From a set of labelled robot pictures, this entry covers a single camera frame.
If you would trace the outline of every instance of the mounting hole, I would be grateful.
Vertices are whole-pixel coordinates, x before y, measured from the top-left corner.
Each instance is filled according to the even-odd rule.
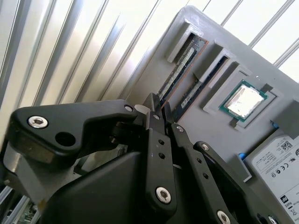
[[[157,120],[160,120],[160,116],[159,115],[154,114],[153,117],[156,118]]]
[[[161,140],[161,139],[159,139],[159,141],[158,141],[161,145],[164,145],[164,142]]]
[[[76,142],[75,137],[68,132],[59,132],[55,136],[55,140],[59,145],[66,147],[73,146]]]
[[[125,105],[125,109],[126,109],[127,111],[130,111],[130,112],[133,111],[133,108],[132,108],[131,106],[129,106],[129,105]]]
[[[159,153],[159,156],[162,160],[165,159],[165,155],[163,153]]]
[[[209,175],[206,173],[203,173],[204,178],[209,179]]]
[[[267,219],[265,217],[261,216],[260,214],[257,214],[256,216],[257,216],[258,220],[261,222],[261,224],[268,223]]]

